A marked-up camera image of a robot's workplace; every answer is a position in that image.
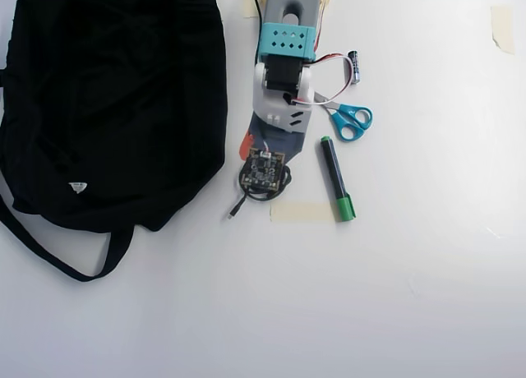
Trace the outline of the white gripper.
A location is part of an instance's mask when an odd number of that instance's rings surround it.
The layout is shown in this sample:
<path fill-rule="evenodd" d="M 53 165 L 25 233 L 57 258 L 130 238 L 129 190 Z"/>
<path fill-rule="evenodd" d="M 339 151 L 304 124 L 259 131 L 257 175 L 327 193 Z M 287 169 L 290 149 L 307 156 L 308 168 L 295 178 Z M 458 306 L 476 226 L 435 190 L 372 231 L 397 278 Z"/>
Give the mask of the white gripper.
<path fill-rule="evenodd" d="M 284 154 L 288 164 L 302 151 L 312 106 L 290 104 L 285 92 L 256 88 L 248 132 L 239 147 L 240 159 L 247 159 L 252 147 Z"/>

